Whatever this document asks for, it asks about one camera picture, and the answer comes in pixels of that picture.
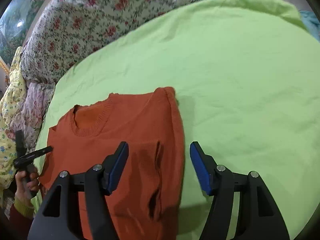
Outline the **person's left hand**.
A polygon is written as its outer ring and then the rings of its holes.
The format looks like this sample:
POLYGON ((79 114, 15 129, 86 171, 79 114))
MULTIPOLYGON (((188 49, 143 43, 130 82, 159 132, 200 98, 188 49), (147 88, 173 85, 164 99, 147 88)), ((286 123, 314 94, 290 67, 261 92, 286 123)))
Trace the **person's left hand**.
POLYGON ((36 167, 31 168, 31 172, 18 171, 15 175, 17 190, 15 196, 26 206, 31 206, 31 192, 39 190, 39 174, 36 167))

